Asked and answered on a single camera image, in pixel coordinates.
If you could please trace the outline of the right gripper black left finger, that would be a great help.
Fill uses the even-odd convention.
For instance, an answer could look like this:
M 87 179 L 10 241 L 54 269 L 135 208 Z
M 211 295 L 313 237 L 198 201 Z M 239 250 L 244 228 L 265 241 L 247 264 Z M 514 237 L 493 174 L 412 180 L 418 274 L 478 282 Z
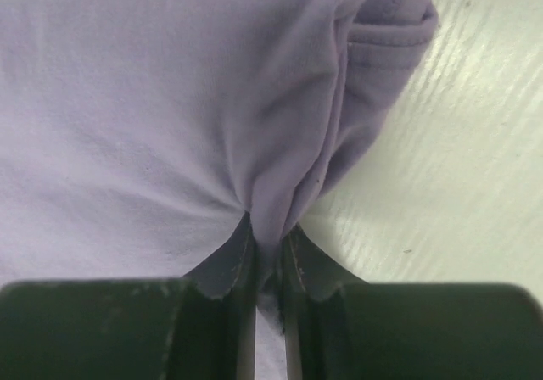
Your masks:
M 244 217 L 183 277 L 14 282 L 4 379 L 251 379 L 255 240 Z

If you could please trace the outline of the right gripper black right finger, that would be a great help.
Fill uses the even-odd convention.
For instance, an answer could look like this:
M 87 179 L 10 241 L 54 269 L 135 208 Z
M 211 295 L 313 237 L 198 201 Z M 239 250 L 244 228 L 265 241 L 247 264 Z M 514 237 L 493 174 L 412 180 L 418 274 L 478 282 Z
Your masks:
M 368 283 L 300 228 L 282 243 L 291 379 L 539 379 L 542 309 L 502 283 Z

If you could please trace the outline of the purple t-shirt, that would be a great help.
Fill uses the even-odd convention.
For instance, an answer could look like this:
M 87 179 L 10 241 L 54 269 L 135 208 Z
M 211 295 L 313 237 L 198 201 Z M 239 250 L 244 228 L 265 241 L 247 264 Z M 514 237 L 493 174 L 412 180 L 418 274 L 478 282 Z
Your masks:
M 377 138 L 432 0 L 1 0 L 1 281 L 167 277 L 249 214 L 255 371 L 280 241 Z

